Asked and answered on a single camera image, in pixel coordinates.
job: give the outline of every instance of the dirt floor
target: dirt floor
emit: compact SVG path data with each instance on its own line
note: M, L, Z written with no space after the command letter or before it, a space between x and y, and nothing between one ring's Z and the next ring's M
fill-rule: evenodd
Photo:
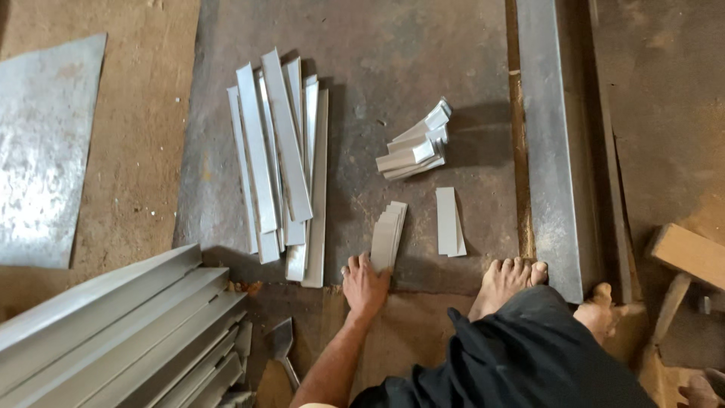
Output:
M198 13L198 0L0 1L0 60L108 33L71 270L0 267L0 321L171 249Z
M639 1L609 2L616 3L617 12L631 19L632 25L646 23L642 20L646 17L637 9ZM198 16L199 0L0 0L0 60L103 31L109 34L71 270L0 267L0 322L79 282L171 248ZM662 53L671 52L668 43L662 42L668 38L665 37L653 36L645 48L657 48L659 44ZM510 81L517 82L516 77ZM719 102L715 107L703 106L704 113L720 115L716 109ZM712 185L719 180L716 176L713 171L696 175L711 180ZM625 187L628 184L630 191L637 187L625 180ZM697 221L701 228L718 228L713 220L723 219L719 216L720 191L708 190L710 195L693 197L699 198L700 203L688 220ZM650 196L644 199L654 200ZM722 238L723 231L718 228L698 232ZM525 245L529 240L521 240L522 254L530 253ZM323 298L320 307L325 307L327 301L341 299L339 295ZM422 317L433 313L440 317L445 303L460 304L464 309L469 301L465 297L452 301L433 295L398 295L371 333L366 356L370 361L385 361L389 367L384 369L391 374L404 375L409 362L419 359L435 364L443 357L441 347L450 333L446 331L450 327L445 318L416 320L421 325L434 325L427 327L428 332L441 333L423 352L407 347L408 343L418 341L415 328L396 333L400 321L397 317L407 318L411 310ZM318 322L323 328L321 332L325 332L325 327L327 332L334 332L339 322L326 319L334 320L325 317ZM647 324L644 310L632 317L630 323L630 333L642 331ZM327 340L317 339L314 350L319 351ZM615 344L611 350L624 360L629 356L631 342L623 344ZM311 354L299 363L309 366L314 357ZM378 365L363 360L357 388L379 381L383 372ZM676 386L687 379L688 372L663 371L668 400L675 401Z

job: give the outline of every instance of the bare foot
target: bare foot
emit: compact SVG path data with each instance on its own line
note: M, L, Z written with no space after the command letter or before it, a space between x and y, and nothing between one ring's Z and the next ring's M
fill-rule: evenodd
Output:
M530 261L519 257L503 262L494 260L484 274L481 290L468 312L468 320L475 322L495 313L519 290L541 285L547 277L547 265L543 262L536 262L532 267Z
M693 375L689 378L687 385L687 387L680 387L679 393L687 398L689 408L717 408L720 405L720 399L704 375Z
M615 327L628 312L627 306L612 305L612 287L608 283L600 283L594 288L594 296L584 302L574 312L574 318L587 326L599 344L615 334Z

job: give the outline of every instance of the workshop floor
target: workshop floor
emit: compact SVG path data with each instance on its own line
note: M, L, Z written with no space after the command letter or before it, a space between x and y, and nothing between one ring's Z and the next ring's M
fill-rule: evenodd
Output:
M619 3L625 4L623 18L634 23L643 18L638 1ZM0 60L102 31L109 34L72 268L0 267L0 322L72 285L171 248L198 17L199 0L0 1ZM665 41L661 37L652 39L653 46ZM721 200L703 197L699 213L715 206L713 197ZM700 224L711 225L711 213L722 214L713 211ZM254 298L263 305L289 290L296 289L271 285ZM307 292L294 295L305 298ZM471 301L461 295L393 296L368 339L356 389L386 374L405 375L411 362L442 359L451 330L444 310L456 306L465 312ZM339 293L325 293L312 303L319 309L307 315L320 329L316 337L301 339L315 343L309 347L313 353L297 357L303 372L342 318ZM641 329L642 320L633 319L631 326L629 332ZM630 347L624 341L614 351L622 354ZM674 401L676 385L686 374L666 370L668 400Z

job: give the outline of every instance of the wood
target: wood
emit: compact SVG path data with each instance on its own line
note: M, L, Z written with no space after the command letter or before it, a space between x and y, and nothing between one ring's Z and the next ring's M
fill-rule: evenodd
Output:
M722 245L675 224L667 224L655 238L650 255L671 268L725 290L725 247Z

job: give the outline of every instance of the foot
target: foot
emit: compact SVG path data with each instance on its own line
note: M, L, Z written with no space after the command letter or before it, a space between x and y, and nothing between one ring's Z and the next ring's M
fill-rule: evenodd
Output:
M547 265L543 262L536 262L532 266L530 261L519 257L503 262L494 260L484 274L481 290L468 313L468 320L475 322L487 314L495 313L519 290L541 285L547 278Z
M594 288L594 296L574 312L574 318L587 326L601 345L606 338L614 336L617 323L627 311L627 306L612 305L611 285L600 283Z

